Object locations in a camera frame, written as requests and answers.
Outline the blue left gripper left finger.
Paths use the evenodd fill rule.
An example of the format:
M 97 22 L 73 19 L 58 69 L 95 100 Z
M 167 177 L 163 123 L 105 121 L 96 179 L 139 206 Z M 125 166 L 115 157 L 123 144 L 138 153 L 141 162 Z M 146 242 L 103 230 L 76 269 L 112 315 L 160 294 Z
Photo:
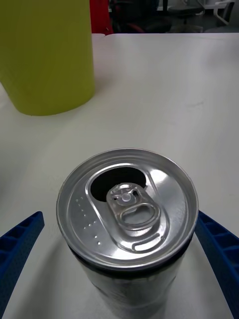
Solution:
M 0 318 L 43 228 L 43 214 L 37 211 L 0 238 Z

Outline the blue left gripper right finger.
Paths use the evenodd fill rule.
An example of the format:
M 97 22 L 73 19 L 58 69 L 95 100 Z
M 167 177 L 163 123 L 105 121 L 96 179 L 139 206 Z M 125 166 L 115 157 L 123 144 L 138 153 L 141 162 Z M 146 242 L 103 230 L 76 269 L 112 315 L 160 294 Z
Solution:
M 233 318 L 239 318 L 239 238 L 201 211 L 195 233 Z

